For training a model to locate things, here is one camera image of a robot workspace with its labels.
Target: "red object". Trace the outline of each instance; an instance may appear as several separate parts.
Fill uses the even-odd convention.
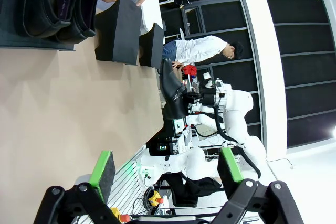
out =
[[[156,202],[162,204],[163,203],[163,198],[157,198]]]
[[[129,221],[131,221],[131,217],[129,215],[120,215],[119,220],[121,222],[129,222]]]
[[[184,74],[189,74],[191,76],[197,75],[197,67],[193,65],[187,65],[183,68]]]

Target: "pair of shoes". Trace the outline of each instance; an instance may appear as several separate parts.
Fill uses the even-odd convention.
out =
[[[24,27],[31,37],[56,36],[76,44],[95,35],[97,0],[25,0]]]

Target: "jeans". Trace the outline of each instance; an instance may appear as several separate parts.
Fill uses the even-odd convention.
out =
[[[176,43],[175,40],[167,43],[163,46],[162,50],[162,59],[170,59],[171,61],[175,61],[176,59]]]

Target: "striped metal surface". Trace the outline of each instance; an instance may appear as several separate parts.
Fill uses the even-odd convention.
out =
[[[121,214],[130,215],[132,213],[138,214],[145,212],[142,199],[140,198],[142,198],[146,187],[140,181],[138,175],[139,168],[137,167],[137,160],[142,156],[145,150],[146,147],[143,146],[116,172],[116,176],[114,177],[114,183],[108,199],[108,206],[118,208]],[[82,216],[78,223],[90,224],[93,222],[88,216]]]

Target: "white shirt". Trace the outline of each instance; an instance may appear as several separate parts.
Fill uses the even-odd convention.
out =
[[[176,40],[177,51],[175,61],[184,65],[200,62],[220,53],[226,45],[227,42],[216,36],[207,36],[201,39]]]

